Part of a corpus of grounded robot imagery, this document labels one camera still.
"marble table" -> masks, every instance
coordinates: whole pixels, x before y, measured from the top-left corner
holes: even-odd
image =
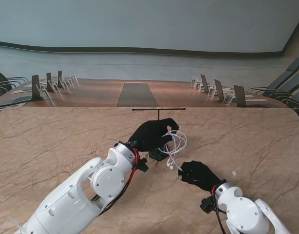
[[[267,202],[290,232],[299,234],[299,118],[294,111],[187,108],[160,115],[175,119],[187,135],[179,164],[202,161],[246,197]],[[17,229],[9,216],[23,224],[85,162],[105,158],[117,141],[156,118],[156,111],[131,108],[6,108],[0,114],[0,234]],[[208,192],[180,181],[165,161],[149,159],[148,166],[83,233],[221,233],[215,214],[199,208]]]

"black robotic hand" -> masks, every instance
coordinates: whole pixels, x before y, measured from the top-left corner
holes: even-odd
[[[211,192],[216,184],[220,184],[220,179],[202,162],[184,162],[181,166],[183,171],[178,170],[179,178],[189,184],[194,184],[199,188]]]
[[[171,136],[163,136],[168,132],[168,126],[172,131],[179,130],[178,124],[171,118],[147,121],[133,133],[128,144],[140,152],[163,147],[172,140]]]

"tangled white cable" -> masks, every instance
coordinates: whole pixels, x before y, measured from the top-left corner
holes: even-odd
[[[167,144],[164,145],[164,150],[159,149],[160,152],[163,152],[165,154],[169,155],[169,159],[167,161],[167,166],[172,170],[173,164],[177,166],[177,168],[182,171],[182,169],[176,164],[175,162],[175,154],[183,150],[187,145],[187,137],[184,133],[180,131],[169,131],[163,136],[171,136],[173,140],[173,149],[169,151]]]

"robot forearm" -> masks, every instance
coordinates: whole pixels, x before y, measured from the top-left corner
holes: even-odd
[[[78,234],[82,232],[124,187],[124,175],[135,164],[135,154],[123,143],[109,149],[105,160],[91,159],[42,201],[16,234]],[[96,199],[91,201],[82,184],[89,179]]]
[[[243,197],[242,190],[225,182],[215,190],[217,207],[226,212],[226,224],[232,234],[266,234],[269,220],[276,234],[290,234],[272,209],[261,199],[255,202]]]

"conference table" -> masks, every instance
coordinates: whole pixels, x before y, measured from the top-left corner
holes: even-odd
[[[299,117],[289,108],[187,107],[160,111],[187,136],[176,162],[201,161],[245,197],[268,203],[299,234]],[[0,113],[0,234],[23,225],[56,186],[119,140],[157,119],[131,107],[9,107]],[[148,157],[127,191],[83,234],[220,234],[213,212],[200,209],[209,192],[178,179]],[[226,216],[221,214],[225,225]]]
[[[0,102],[29,95],[29,92],[12,94],[14,91],[27,89],[25,86],[29,84],[31,81],[2,95]],[[138,86],[124,89],[127,84]],[[145,88],[147,86],[148,89],[142,90],[143,86],[140,89],[141,84]],[[191,88],[190,82],[182,81],[78,79],[78,84],[75,84],[75,87],[70,86],[69,89],[67,91],[60,88],[61,94],[49,92],[52,101],[32,101],[26,103],[25,106],[226,107],[222,105],[218,97],[208,98],[203,90],[196,91]],[[263,98],[269,100],[251,102],[250,104],[259,104],[265,107],[286,107],[280,101],[268,97],[247,92],[246,94],[254,96],[247,99]],[[230,107],[236,107],[236,103],[231,103]]]

